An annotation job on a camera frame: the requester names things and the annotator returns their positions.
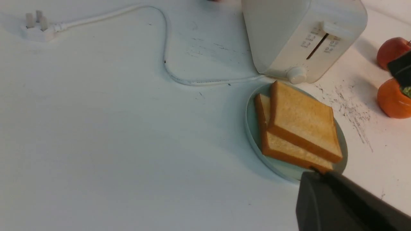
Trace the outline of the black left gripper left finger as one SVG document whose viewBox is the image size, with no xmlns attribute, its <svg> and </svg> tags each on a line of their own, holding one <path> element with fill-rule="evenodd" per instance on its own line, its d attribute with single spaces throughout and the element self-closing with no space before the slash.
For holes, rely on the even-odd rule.
<svg viewBox="0 0 411 231">
<path fill-rule="evenodd" d="M 331 171 L 301 176 L 296 218 L 300 231 L 409 231 L 409 215 Z"/>
</svg>

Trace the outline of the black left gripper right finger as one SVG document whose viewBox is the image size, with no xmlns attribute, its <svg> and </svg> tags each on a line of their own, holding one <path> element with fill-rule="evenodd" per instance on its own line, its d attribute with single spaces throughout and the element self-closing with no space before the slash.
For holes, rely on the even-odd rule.
<svg viewBox="0 0 411 231">
<path fill-rule="evenodd" d="M 408 51 L 387 64 L 392 77 L 403 88 L 411 86 L 411 52 Z"/>
</svg>

